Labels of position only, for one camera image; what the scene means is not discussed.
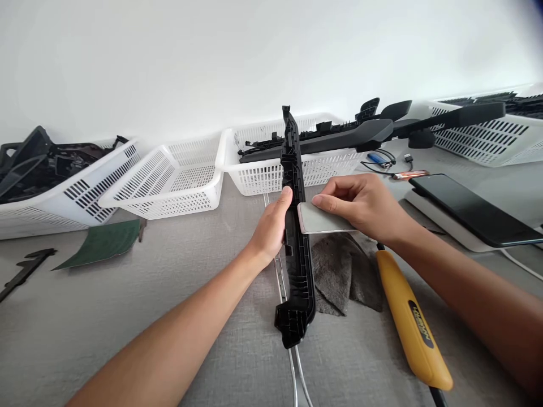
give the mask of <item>white storage basket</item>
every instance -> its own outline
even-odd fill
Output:
[[[300,132],[314,131],[316,124],[321,122],[332,121],[333,124],[345,122],[345,120],[338,119],[329,113],[317,113],[294,118]],[[221,143],[219,144],[215,165],[230,174],[234,184],[243,195],[258,195],[281,190],[283,167],[279,162],[279,158],[252,163],[239,163],[238,150],[245,147],[245,141],[271,140],[272,132],[277,132],[278,136],[284,137],[285,122],[283,119],[229,128],[221,134]],[[302,155],[304,185],[309,187],[311,185],[326,184],[332,176],[352,174],[363,159],[363,155],[364,153],[357,153],[355,149]]]
[[[140,159],[135,140],[37,197],[0,205],[0,240],[50,235],[99,226],[115,209],[98,204],[102,194]],[[98,143],[111,147],[113,143]]]
[[[515,92],[520,97],[543,94],[543,84],[525,85],[517,88],[501,89],[477,95]],[[460,106],[441,102],[424,102],[428,106],[428,116],[436,116]],[[506,115],[502,119],[491,120],[469,127],[434,131],[436,146],[485,167],[503,167],[543,161],[543,120]]]
[[[218,137],[161,145],[100,199],[145,219],[168,218],[219,206],[223,173],[215,168]]]

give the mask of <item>black smartphone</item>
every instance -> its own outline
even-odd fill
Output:
[[[429,199],[485,244],[500,248],[543,242],[543,235],[476,193],[435,174],[409,180],[415,192]]]

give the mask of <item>left hand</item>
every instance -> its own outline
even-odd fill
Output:
[[[270,203],[264,210],[253,237],[245,248],[251,255],[262,260],[263,267],[273,260],[283,245],[285,215],[291,202],[292,189],[284,187],[279,199]]]

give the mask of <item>yellow tool handle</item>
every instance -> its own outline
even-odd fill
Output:
[[[390,252],[378,250],[376,255],[386,299],[411,370],[428,386],[451,390],[453,378],[413,290]]]

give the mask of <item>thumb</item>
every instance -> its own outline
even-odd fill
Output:
[[[348,218],[352,214],[352,202],[341,200],[332,195],[315,195],[312,202],[317,208],[342,218]]]
[[[275,213],[285,214],[287,212],[288,207],[290,206],[292,202],[292,189],[290,187],[284,187],[283,191],[281,191],[281,196],[279,196],[279,199],[275,202],[275,206],[273,207],[273,211]]]

